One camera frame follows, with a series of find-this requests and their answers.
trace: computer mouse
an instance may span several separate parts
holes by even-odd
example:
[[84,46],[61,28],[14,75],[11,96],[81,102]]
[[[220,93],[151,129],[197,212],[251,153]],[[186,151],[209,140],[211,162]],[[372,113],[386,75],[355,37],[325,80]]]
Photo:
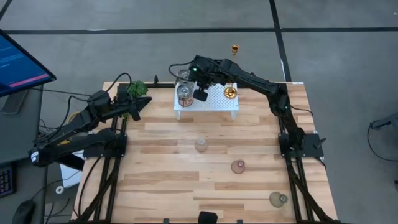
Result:
[[15,211],[12,224],[30,224],[32,221],[35,203],[31,200],[22,202]]

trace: white pegboard stand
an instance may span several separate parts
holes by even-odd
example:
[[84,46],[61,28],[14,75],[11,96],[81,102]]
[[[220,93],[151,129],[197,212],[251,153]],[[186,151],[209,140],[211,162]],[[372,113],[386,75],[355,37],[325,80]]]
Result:
[[[238,89],[236,83],[233,84],[235,89]],[[178,103],[178,96],[177,96],[177,88],[178,84],[175,86],[174,91],[174,111],[177,117],[177,120],[181,119],[181,112],[183,111],[228,111],[231,112],[231,119],[235,120],[238,111],[239,111],[239,101],[238,96],[233,99],[228,99],[224,96],[224,89],[225,87],[220,84],[216,84],[215,86],[209,87],[208,90],[205,90],[208,93],[207,100],[202,102],[200,100],[194,100],[191,106],[182,107]]]

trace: potted plant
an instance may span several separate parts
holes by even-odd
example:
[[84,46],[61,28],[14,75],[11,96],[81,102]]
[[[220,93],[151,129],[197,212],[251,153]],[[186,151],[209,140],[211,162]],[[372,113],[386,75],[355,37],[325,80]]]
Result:
[[[130,94],[130,96],[134,98],[138,98],[141,96],[146,96],[148,92],[148,87],[145,85],[143,81],[133,81],[129,88],[127,89],[127,92]],[[125,113],[123,115],[124,118],[129,117],[129,113]]]

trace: gray floor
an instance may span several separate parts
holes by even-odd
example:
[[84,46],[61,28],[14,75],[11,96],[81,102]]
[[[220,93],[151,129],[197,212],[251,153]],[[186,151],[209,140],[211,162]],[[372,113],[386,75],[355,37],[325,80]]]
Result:
[[[276,6],[282,27],[398,26],[395,0],[276,0]],[[0,21],[4,30],[272,26],[269,2],[263,0],[13,0]],[[56,74],[58,80],[48,89],[93,93],[121,72],[137,80],[154,75],[172,80],[167,73],[171,63],[187,62],[195,54],[229,58],[231,44],[240,46],[236,60],[243,69],[272,81],[284,79],[274,33],[12,37]],[[324,151],[339,219],[397,223],[398,163],[372,154],[366,131],[369,122],[398,111],[398,33],[289,33],[283,38],[292,79],[305,82],[315,125],[328,138]],[[65,95],[44,93],[42,118],[48,126],[59,125],[66,100]],[[71,110],[83,107],[73,102]],[[397,131],[371,132],[381,156],[398,159]],[[59,178],[53,165],[49,182]],[[47,201],[60,200],[56,208],[68,197],[74,200],[76,187],[61,196],[54,194],[55,187]]]

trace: wooden table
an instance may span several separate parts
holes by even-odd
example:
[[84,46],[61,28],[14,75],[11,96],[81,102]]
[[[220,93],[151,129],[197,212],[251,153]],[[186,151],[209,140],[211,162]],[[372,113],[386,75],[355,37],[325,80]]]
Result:
[[[106,82],[103,89],[111,83]],[[109,92],[116,94],[116,84]],[[292,106],[310,109],[303,84],[287,84]],[[239,113],[174,114],[174,89],[150,88],[153,100],[141,111],[141,121],[127,124],[128,146],[121,161],[112,223],[196,223],[200,211],[218,214],[218,223],[295,223],[285,160],[280,155],[279,125],[264,95],[239,89]],[[293,110],[298,125],[313,132],[307,111]],[[98,129],[109,127],[102,124]],[[203,136],[209,144],[204,153],[194,148]],[[243,174],[230,165],[246,162]],[[96,159],[85,162],[81,183]],[[315,159],[303,158],[308,189],[322,209],[336,218],[325,168]],[[83,194],[83,208],[98,191],[103,159],[97,164]],[[282,208],[269,202],[278,191],[289,198]],[[108,195],[101,217],[105,217]],[[300,201],[306,218],[303,201]]]

